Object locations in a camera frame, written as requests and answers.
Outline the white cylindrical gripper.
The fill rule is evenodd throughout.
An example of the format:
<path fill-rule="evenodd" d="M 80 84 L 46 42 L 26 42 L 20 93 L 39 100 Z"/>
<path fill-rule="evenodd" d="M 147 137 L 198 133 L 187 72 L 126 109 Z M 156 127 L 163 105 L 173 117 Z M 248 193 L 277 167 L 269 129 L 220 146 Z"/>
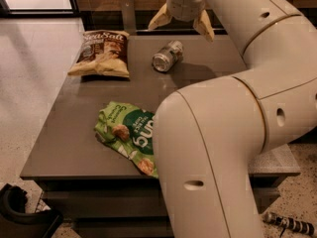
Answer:
<path fill-rule="evenodd" d="M 189 22 L 194 20 L 193 28 L 203 36 L 207 42 L 214 41 L 214 30 L 205 9 L 205 0 L 166 0 L 155 16 L 151 19 L 148 29 L 170 23 L 172 17 L 176 20 Z"/>

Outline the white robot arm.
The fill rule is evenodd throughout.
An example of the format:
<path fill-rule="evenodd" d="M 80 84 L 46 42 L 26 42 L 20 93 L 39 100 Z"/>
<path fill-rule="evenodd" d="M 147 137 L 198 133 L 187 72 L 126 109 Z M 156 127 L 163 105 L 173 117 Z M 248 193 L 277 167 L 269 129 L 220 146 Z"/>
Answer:
<path fill-rule="evenodd" d="M 176 19 L 209 5 L 246 70 L 176 90 L 154 152 L 174 238 L 263 238 L 248 176 L 256 155 L 317 125 L 317 31 L 286 0 L 167 0 Z"/>

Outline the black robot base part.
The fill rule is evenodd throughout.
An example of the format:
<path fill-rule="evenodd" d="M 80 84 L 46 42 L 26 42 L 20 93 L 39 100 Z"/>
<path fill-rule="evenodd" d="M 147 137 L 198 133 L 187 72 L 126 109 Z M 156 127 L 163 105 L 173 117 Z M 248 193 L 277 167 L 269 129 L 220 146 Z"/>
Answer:
<path fill-rule="evenodd" d="M 27 193 L 6 183 L 0 189 L 0 238 L 52 238 L 63 221 L 54 209 L 26 213 Z"/>

